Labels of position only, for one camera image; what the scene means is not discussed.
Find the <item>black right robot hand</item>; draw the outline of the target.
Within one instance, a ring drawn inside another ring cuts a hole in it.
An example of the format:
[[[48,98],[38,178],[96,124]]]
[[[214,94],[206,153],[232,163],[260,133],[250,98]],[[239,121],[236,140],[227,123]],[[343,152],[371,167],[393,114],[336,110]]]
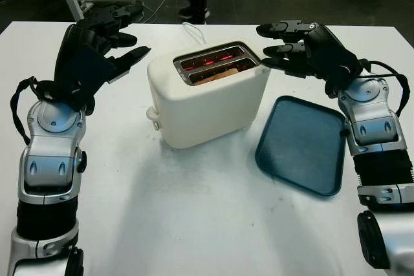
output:
[[[324,80],[330,98],[338,97],[362,72],[357,57],[323,24],[285,20],[259,25],[256,32],[283,41],[282,45],[263,49],[264,66],[298,78]]]

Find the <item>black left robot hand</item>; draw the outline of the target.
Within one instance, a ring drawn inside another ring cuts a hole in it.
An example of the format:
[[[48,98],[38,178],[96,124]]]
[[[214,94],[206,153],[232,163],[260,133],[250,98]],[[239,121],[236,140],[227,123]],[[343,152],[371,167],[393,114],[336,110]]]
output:
[[[95,108],[94,95],[100,87],[125,76],[149,53],[147,46],[132,48],[137,38],[120,31],[143,11],[142,5],[109,5],[71,24],[61,42],[54,79],[38,83],[39,95],[91,115]],[[115,48],[132,49],[118,58],[107,58],[105,55]]]

